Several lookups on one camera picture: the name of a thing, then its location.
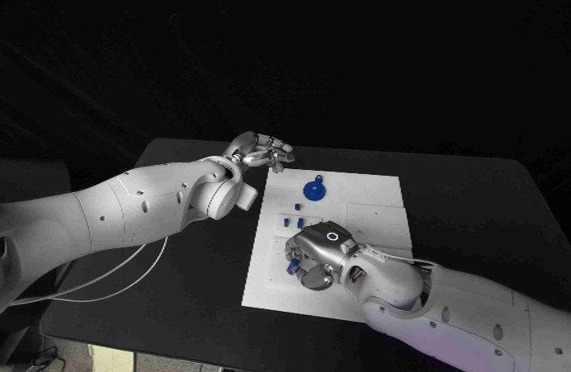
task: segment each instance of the white cable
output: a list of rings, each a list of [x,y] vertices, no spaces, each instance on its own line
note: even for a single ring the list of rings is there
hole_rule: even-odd
[[[415,258],[405,258],[405,257],[398,257],[397,255],[391,255],[387,252],[379,251],[377,248],[372,247],[372,245],[369,245],[368,243],[365,243],[365,246],[368,247],[369,250],[372,250],[374,252],[385,255],[389,258],[395,258],[395,259],[402,259],[404,261],[414,261],[414,262],[423,262],[423,263],[428,263],[430,265],[434,266],[440,266],[439,263],[434,263],[431,261],[426,261],[424,259],[415,259]]]
[[[61,296],[65,294],[69,294],[71,292],[81,290],[82,288],[85,288],[88,285],[97,283],[100,280],[103,280],[114,271],[117,271],[117,269],[120,269],[127,262],[134,259],[134,257],[137,256],[137,254],[143,251],[143,248],[146,247],[146,244],[143,244],[140,246],[140,249],[133,253],[133,255],[104,274],[101,275],[97,279],[92,279],[91,281],[88,281],[87,283],[84,283],[82,285],[78,285],[77,287],[69,288],[68,290],[58,292],[52,295],[46,295],[46,296],[36,296],[33,298],[23,298],[19,299],[16,302],[12,303],[10,306],[16,306],[19,304],[33,304],[35,302],[41,302],[42,300],[48,300],[52,299],[55,296]]]
[[[107,295],[103,298],[97,298],[97,299],[85,299],[85,300],[82,300],[82,299],[62,299],[62,298],[51,298],[51,299],[52,300],[62,300],[65,302],[78,302],[78,303],[97,302],[98,300],[108,299],[113,296],[118,295],[121,292],[126,292],[146,278],[146,275],[149,274],[149,272],[154,268],[154,265],[159,262],[160,256],[163,255],[165,247],[167,246],[167,239],[169,239],[169,237],[165,238],[163,248],[160,249],[160,253],[159,253],[157,259],[154,260],[154,262],[152,264],[152,267],[147,269],[144,275],[123,290],[120,290],[114,294]]]

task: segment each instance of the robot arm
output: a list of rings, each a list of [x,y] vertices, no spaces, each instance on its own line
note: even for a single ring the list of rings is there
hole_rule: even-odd
[[[571,370],[571,315],[496,282],[359,246],[333,222],[304,228],[286,255],[306,288],[342,285],[369,326],[462,370]]]
[[[283,171],[293,148],[247,132],[221,156],[124,172],[94,187],[38,200],[0,204],[0,313],[33,281],[68,261],[108,248],[140,246],[180,232],[196,220],[248,210],[257,190],[248,167]]]

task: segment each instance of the white paper sheet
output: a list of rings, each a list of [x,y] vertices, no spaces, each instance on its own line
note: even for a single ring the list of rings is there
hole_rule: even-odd
[[[303,187],[317,175],[323,176],[326,195],[312,201],[303,195]],[[291,217],[287,228],[284,216]],[[387,252],[411,257],[398,177],[296,169],[274,174],[268,169],[241,305],[364,323],[358,302],[339,284],[325,291],[307,290],[286,271],[283,249],[289,238],[302,230],[296,227],[297,217],[304,217],[307,224],[319,219],[336,222],[349,229],[358,243],[366,241]]]

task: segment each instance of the blue object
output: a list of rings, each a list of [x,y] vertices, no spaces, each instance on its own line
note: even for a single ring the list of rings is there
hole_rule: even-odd
[[[294,258],[291,260],[291,263],[289,264],[289,275],[294,275],[294,267],[300,264],[300,261]]]
[[[303,187],[303,194],[307,199],[319,201],[325,197],[323,177],[317,176],[316,180],[309,182]]]

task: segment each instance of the floor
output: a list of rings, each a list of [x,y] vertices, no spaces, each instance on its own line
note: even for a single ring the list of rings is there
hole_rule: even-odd
[[[172,360],[149,354],[131,353],[75,341],[45,338],[45,348],[58,346],[65,359],[65,371],[74,372],[221,372],[219,367]],[[45,372],[59,372],[62,362],[55,361]]]

